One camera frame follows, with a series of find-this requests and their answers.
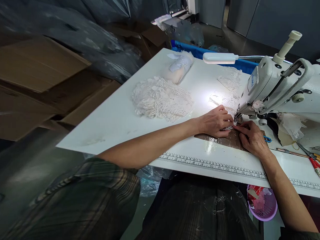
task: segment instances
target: plastic basket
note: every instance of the plastic basket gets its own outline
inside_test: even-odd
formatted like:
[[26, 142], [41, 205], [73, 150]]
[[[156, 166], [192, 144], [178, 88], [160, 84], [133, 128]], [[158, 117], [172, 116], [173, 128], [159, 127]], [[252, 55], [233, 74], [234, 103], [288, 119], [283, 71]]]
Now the plastic basket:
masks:
[[264, 196], [265, 203], [264, 203], [263, 212], [256, 212], [254, 209], [250, 207], [250, 204], [248, 201], [249, 210], [252, 213], [252, 215], [258, 220], [263, 222], [267, 222], [273, 219], [278, 210], [278, 204], [277, 204], [276, 197], [274, 196], [273, 190], [269, 188], [269, 191], [272, 193], [272, 195]]
[[[192, 55], [196, 58], [202, 59], [202, 56], [205, 52], [215, 52], [209, 49], [203, 49], [196, 46], [192, 46], [186, 43], [181, 43], [179, 41], [171, 40], [171, 50], [176, 52], [187, 51], [191, 52]], [[236, 60], [235, 64], [219, 64], [221, 66], [235, 67], [238, 70], [242, 70], [242, 72], [250, 74], [253, 72], [258, 63], [250, 62], [247, 60], [239, 59]]]

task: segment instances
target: brown mat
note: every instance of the brown mat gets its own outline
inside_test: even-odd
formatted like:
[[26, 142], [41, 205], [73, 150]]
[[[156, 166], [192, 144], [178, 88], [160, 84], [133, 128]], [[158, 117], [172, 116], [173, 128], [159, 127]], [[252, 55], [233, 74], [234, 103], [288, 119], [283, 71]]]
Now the brown mat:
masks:
[[208, 141], [208, 142], [214, 142], [214, 143], [221, 144], [223, 146], [232, 147], [235, 149], [249, 152], [247, 149], [245, 149], [242, 146], [240, 138], [239, 138], [239, 133], [240, 133], [239, 131], [237, 131], [235, 129], [231, 129], [231, 132], [225, 138], [215, 138], [215, 137], [212, 137], [208, 134], [197, 134], [197, 135], [194, 135], [194, 137]]

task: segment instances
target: cardboard box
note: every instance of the cardboard box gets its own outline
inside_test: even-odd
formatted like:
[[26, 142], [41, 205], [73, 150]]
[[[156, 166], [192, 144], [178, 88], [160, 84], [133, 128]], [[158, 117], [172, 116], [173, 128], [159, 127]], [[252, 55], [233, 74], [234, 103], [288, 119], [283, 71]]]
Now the cardboard box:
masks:
[[167, 35], [156, 25], [135, 22], [132, 25], [110, 23], [103, 26], [107, 31], [122, 36], [126, 42], [136, 46], [141, 52], [141, 58], [147, 62], [162, 48], [166, 47]]
[[87, 97], [79, 107], [58, 122], [62, 125], [77, 126], [121, 86], [114, 80], [102, 78], [101, 81], [103, 86], [98, 91]]
[[52, 116], [35, 113], [2, 113], [0, 115], [0, 138], [18, 141]]
[[43, 37], [0, 37], [0, 79], [42, 93], [91, 65], [78, 54]]
[[60, 121], [51, 120], [54, 116], [52, 114], [1, 112], [0, 138], [18, 141], [36, 127], [65, 133], [71, 131], [121, 86], [118, 82], [107, 78], [99, 77], [98, 80], [101, 83], [100, 88]]
[[65, 115], [101, 87], [98, 78], [83, 70], [43, 93], [0, 81], [0, 111]]

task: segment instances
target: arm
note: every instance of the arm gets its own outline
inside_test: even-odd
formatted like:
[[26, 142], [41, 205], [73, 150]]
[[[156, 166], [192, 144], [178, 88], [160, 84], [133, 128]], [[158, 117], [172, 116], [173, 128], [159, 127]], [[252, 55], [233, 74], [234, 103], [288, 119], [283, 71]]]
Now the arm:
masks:
[[176, 143], [195, 134], [206, 133], [214, 137], [228, 136], [230, 130], [219, 130], [231, 126], [232, 122], [232, 116], [220, 105], [201, 117], [120, 143], [100, 153], [97, 157], [123, 168], [142, 168]]
[[277, 158], [265, 144], [259, 127], [249, 121], [240, 126], [234, 126], [234, 128], [240, 131], [239, 137], [242, 145], [262, 162], [285, 226], [295, 231], [318, 232], [308, 210], [282, 170]]

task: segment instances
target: forearm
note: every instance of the forearm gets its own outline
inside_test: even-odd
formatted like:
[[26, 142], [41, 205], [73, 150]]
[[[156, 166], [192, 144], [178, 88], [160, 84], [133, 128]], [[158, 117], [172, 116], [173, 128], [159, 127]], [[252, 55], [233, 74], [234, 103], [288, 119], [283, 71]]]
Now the forearm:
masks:
[[142, 168], [176, 143], [198, 134], [195, 119], [120, 143], [98, 155], [123, 168]]
[[261, 159], [261, 162], [277, 199], [285, 226], [296, 231], [318, 232], [308, 210], [276, 157], [270, 153], [269, 156]]

